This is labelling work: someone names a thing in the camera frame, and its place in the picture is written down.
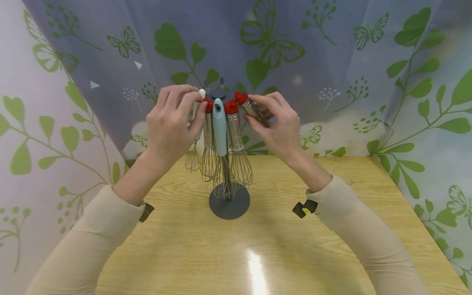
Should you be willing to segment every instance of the curtain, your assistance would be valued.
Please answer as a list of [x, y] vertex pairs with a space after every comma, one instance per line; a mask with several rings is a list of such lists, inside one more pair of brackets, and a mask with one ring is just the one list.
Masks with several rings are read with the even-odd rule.
[[[7, 0], [0, 12], [9, 28], [1, 49], [8, 181], [0, 212], [10, 218], [5, 230], [23, 220], [8, 222], [13, 211], [29, 229], [21, 250], [14, 231], [0, 241], [11, 266], [1, 286], [22, 291], [73, 225], [77, 213], [63, 216], [67, 206], [78, 210], [81, 199], [82, 208], [119, 178], [120, 154], [131, 164], [145, 149], [145, 115], [161, 87], [207, 81], [215, 89], [221, 77], [228, 92], [281, 92], [299, 114], [301, 146], [314, 156], [378, 158], [470, 285], [469, 0], [23, 3]], [[247, 126], [243, 133], [248, 154], [272, 154]], [[38, 239], [41, 246], [31, 243]], [[23, 257], [35, 265], [26, 268]]]

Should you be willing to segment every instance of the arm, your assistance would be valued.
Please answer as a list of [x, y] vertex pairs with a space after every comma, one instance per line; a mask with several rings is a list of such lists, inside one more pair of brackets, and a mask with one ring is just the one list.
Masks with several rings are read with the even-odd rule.
[[330, 175], [301, 148], [300, 119], [278, 92], [249, 96], [266, 106], [277, 122], [269, 128], [246, 116], [267, 146], [306, 183], [307, 198], [318, 203], [315, 214], [354, 252], [378, 295], [426, 295], [428, 291], [393, 231], [339, 177]]
[[307, 198], [318, 203], [315, 214], [351, 248], [377, 294], [428, 294], [401, 241], [350, 186], [306, 154], [289, 163], [309, 187]]
[[195, 87], [162, 88], [158, 105], [146, 117], [148, 147], [113, 187], [103, 187], [83, 216], [41, 266], [26, 295], [93, 295], [108, 258], [141, 218], [144, 197], [194, 142], [203, 125], [206, 103], [194, 121], [187, 117]]

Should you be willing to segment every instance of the long sleeve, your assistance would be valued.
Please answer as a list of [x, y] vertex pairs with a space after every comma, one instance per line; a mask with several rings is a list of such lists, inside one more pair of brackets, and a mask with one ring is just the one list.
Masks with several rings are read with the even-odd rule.
[[40, 268], [26, 295], [93, 295], [108, 258], [144, 212], [103, 187]]
[[321, 222], [357, 256], [378, 295], [429, 294], [398, 237], [341, 178], [306, 195], [318, 203]]

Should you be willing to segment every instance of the gray base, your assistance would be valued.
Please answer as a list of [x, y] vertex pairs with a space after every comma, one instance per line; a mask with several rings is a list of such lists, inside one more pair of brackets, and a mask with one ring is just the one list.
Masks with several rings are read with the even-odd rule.
[[217, 198], [214, 190], [210, 194], [210, 209], [218, 217], [222, 219], [236, 219], [246, 213], [249, 208], [251, 198], [247, 189], [234, 183], [238, 187], [233, 199]]

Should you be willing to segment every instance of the wooden table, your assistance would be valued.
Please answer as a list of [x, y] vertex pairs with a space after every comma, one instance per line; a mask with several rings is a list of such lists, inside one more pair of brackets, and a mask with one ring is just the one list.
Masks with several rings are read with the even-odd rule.
[[[211, 212], [211, 184], [178, 162], [149, 193], [156, 210], [112, 255], [97, 294], [375, 294], [337, 235], [314, 215], [292, 213], [306, 199], [297, 175], [273, 156], [250, 161], [251, 206], [235, 220]], [[318, 161], [396, 232], [431, 294], [469, 294], [381, 165], [373, 158]]]

